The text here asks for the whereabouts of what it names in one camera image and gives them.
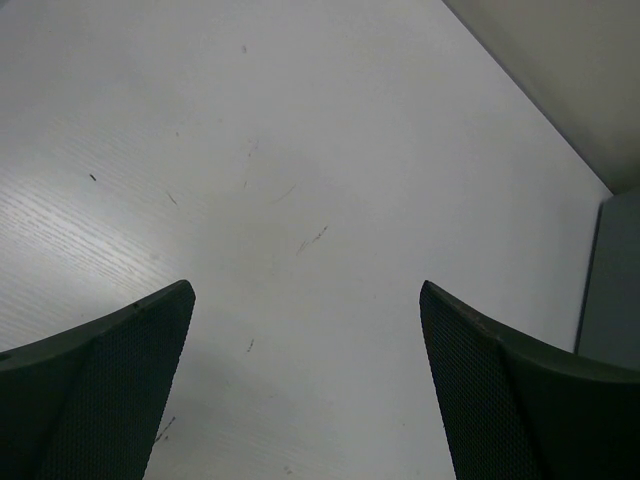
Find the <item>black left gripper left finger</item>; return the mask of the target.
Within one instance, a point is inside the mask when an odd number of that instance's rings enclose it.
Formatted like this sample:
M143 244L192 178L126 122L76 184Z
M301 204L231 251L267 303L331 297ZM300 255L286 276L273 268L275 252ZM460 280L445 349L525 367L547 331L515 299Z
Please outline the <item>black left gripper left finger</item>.
M2 478L143 478L195 300L180 280L2 352Z

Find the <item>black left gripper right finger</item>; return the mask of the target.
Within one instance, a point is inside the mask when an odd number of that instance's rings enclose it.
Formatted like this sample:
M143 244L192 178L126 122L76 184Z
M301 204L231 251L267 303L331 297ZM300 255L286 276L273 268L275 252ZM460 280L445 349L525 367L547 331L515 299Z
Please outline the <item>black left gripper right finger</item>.
M638 478L638 372L537 340L430 281L420 316L456 478Z

